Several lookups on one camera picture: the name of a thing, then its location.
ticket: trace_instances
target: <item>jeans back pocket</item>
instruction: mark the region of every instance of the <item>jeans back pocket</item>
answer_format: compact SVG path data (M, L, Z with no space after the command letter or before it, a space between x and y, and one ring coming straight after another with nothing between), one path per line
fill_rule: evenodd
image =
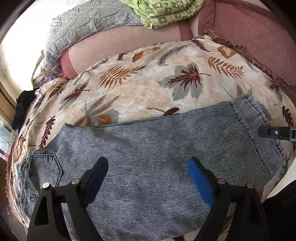
M62 177L62 168L55 154L33 154L28 170L28 194L37 200L43 183L57 187Z

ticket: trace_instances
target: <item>black clamp arm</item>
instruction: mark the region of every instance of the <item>black clamp arm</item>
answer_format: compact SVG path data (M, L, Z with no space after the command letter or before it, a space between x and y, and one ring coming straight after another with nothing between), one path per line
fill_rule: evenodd
M44 183L31 217L27 241L71 240L61 203L68 204L80 241L103 241L86 207L96 198L107 171L108 160L100 157L81 179L73 179L66 186L52 187L49 183Z
M226 241L268 241L268 223L256 189L230 185L217 179L196 157L188 162L189 173L204 202L212 209L194 241L216 241L223 228L230 203L236 208Z
M258 135L265 138L296 142L296 126L260 126Z

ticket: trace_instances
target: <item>brown ruffle trim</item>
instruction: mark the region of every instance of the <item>brown ruffle trim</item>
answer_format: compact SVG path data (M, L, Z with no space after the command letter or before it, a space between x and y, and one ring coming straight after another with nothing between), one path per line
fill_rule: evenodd
M205 29L204 33L210 35L213 38L214 42L235 50L247 61L255 65L257 68L261 69L263 73L267 74L272 80L275 81L278 87L290 98L294 106L296 106L296 86L288 84L283 78L281 78L280 76L278 76L278 74L272 71L266 64L262 63L255 57L249 55L248 50L245 46L234 46L230 41L219 37L217 33L211 29Z

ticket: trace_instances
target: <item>gray fabric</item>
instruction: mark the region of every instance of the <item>gray fabric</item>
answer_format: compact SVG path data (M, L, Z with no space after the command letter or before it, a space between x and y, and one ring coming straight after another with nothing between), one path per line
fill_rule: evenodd
M73 44L103 30L143 25L133 9L117 0L91 0L54 18L44 50L45 73Z
M31 216L44 182L66 185L105 156L109 171L87 208L102 238L157 241L183 235L199 229L210 210L190 178L188 160L196 156L216 177L235 185L251 182L260 190L285 156L279 140L258 136L258 127L268 124L248 95L142 121L65 124L42 151L18 165L19 208ZM77 240L66 205L63 210Z

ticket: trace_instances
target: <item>quilted fabric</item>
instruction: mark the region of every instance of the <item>quilted fabric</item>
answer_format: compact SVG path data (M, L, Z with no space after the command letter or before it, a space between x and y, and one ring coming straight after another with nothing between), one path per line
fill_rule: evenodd
M54 18L44 50L44 74L74 43L103 30L143 25L133 9L117 0L91 0Z

